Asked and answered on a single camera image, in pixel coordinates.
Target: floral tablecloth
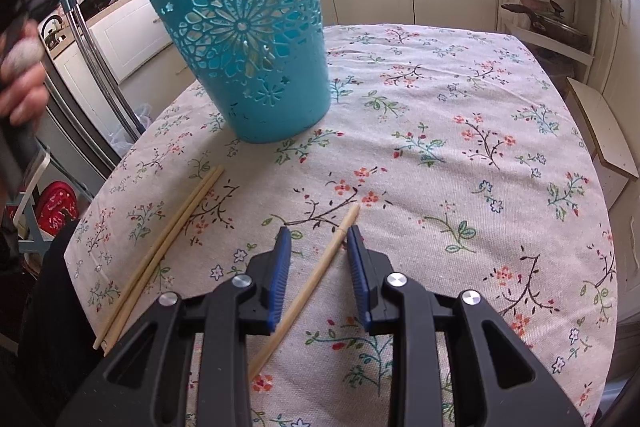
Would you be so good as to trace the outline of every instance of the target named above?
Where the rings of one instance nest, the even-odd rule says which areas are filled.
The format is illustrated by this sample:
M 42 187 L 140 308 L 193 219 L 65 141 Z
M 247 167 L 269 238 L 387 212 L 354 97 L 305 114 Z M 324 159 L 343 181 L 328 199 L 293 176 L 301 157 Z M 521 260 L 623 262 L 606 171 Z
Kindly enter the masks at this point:
M 431 291 L 480 291 L 589 424 L 616 329 L 612 237 L 590 156 L 542 68 L 500 34 L 395 25 L 324 33 L 333 105 L 301 136 L 240 142 L 196 82 L 123 158 L 65 255 L 94 330 L 167 216 L 223 164 L 132 320 L 161 292 L 199 295 L 242 272 L 282 224 L 294 240 L 288 305 L 358 202 L 371 248 Z M 264 341 L 251 338 L 250 357 Z M 341 252 L 252 382 L 254 425 L 382 427 L 391 359 L 390 340 L 358 323 Z M 193 390 L 196 368 L 192 380 Z

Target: teal plastic basket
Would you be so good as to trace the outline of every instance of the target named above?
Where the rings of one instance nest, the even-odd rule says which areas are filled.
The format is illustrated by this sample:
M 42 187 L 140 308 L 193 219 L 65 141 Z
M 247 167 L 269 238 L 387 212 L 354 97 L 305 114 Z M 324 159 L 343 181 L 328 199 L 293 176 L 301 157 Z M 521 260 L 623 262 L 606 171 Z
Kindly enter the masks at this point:
M 320 0 L 151 0 L 185 61 L 247 142 L 295 136 L 329 109 Z

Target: wok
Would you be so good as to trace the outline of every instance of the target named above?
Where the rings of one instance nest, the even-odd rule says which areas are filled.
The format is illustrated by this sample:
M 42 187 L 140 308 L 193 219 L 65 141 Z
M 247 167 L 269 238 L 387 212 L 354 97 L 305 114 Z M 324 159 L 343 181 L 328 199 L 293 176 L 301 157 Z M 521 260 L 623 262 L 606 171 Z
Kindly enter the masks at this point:
M 528 15 L 531 20 L 531 29 L 536 33 L 562 42 L 562 44 L 566 44 L 582 52 L 589 52 L 589 36 L 560 22 L 557 18 L 536 13 L 531 8 L 523 6 L 522 4 L 503 4 L 502 8 L 512 13 L 524 13 Z
M 80 3 L 80 13 L 82 13 L 82 17 L 87 21 L 91 17 L 98 15 L 98 12 L 104 10 L 111 0 L 83 0 Z

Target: wooden shelf board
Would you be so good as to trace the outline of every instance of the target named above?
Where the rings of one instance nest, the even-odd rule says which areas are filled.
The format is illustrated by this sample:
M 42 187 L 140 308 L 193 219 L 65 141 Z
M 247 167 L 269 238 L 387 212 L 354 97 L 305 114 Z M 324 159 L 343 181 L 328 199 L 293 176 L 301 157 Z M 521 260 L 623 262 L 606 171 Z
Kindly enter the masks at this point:
M 573 60 L 577 60 L 587 67 L 591 66 L 591 63 L 593 62 L 592 55 L 572 48 L 571 46 L 567 46 L 566 44 L 562 44 L 562 42 L 550 39 L 549 37 L 545 37 L 544 35 L 519 28 L 515 24 L 507 20 L 505 20 L 504 23 L 507 26 L 509 33 L 519 38 L 523 42 L 529 42 L 530 44 L 535 44 L 536 46 L 540 46 L 541 48 L 545 48 L 547 50 L 551 50 L 553 52 L 564 55 L 565 57 L 572 58 Z
M 637 180 L 636 163 L 606 100 L 593 87 L 573 78 L 568 78 L 568 81 L 589 127 L 601 163 L 626 178 Z

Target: metal screw head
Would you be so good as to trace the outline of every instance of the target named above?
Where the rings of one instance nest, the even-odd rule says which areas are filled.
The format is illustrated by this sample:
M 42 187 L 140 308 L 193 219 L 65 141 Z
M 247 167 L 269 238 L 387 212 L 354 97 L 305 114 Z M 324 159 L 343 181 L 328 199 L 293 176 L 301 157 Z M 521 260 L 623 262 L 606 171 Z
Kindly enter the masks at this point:
M 176 292 L 166 292 L 158 297 L 158 302 L 162 306 L 173 306 L 178 301 L 178 294 Z
M 231 279 L 231 282 L 238 288 L 246 288 L 253 282 L 253 280 L 246 273 L 241 273 Z
M 482 300 L 482 297 L 476 290 L 467 290 L 462 294 L 462 300 L 465 301 L 466 304 L 474 306 Z
M 400 272 L 393 272 L 386 276 L 386 281 L 391 285 L 399 288 L 406 284 L 406 275 Z

